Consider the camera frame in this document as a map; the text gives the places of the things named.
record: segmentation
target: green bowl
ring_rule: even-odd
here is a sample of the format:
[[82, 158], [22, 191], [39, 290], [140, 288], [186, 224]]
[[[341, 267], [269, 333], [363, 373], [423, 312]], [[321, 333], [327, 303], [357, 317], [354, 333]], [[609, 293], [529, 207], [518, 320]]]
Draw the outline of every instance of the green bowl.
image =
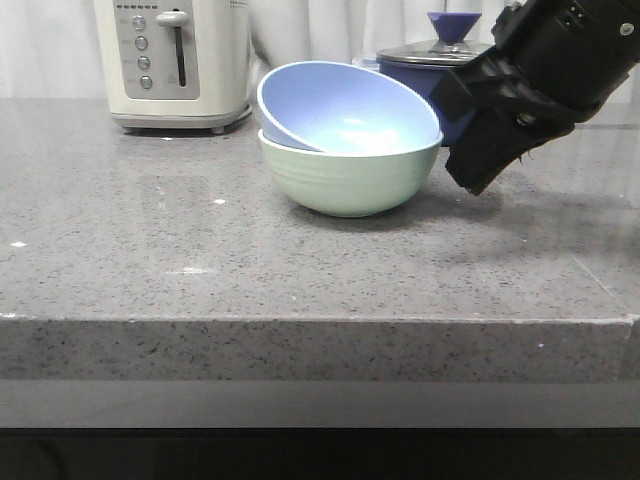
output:
[[272, 142], [258, 132], [264, 160], [294, 202], [335, 217], [366, 217], [416, 194], [435, 163], [442, 134], [412, 152], [334, 155]]

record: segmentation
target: kitchen counter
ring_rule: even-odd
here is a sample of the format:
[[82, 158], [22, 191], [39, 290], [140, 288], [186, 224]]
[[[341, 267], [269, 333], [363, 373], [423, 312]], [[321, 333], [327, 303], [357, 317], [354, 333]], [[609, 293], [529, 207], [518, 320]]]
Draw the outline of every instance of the kitchen counter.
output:
[[640, 380], [627, 107], [480, 197], [443, 150], [413, 199], [364, 219], [286, 199], [254, 118], [130, 135], [103, 101], [0, 111], [3, 381]]

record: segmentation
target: stainless steel lid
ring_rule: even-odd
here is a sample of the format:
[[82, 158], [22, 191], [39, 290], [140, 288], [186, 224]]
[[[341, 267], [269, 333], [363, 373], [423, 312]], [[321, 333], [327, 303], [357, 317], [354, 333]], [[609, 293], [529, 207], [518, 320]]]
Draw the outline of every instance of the stainless steel lid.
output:
[[378, 60], [421, 65], [457, 66], [476, 58], [487, 48], [486, 43], [460, 42], [447, 45], [441, 40], [410, 43], [396, 48], [380, 50]]

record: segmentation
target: stacked bowls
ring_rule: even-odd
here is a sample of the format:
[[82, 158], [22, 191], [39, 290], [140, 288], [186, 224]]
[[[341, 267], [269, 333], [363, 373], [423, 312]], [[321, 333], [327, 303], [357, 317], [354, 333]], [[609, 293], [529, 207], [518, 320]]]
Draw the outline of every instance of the stacked bowls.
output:
[[371, 70], [299, 62], [258, 85], [263, 156], [295, 202], [339, 217], [398, 206], [423, 185], [442, 134], [417, 93]]

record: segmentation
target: toaster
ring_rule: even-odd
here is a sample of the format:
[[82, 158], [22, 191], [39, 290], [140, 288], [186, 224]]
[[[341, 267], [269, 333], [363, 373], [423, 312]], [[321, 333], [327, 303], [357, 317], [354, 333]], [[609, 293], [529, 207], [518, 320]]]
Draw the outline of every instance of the toaster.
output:
[[210, 128], [251, 112], [245, 0], [95, 0], [111, 116], [125, 129]]

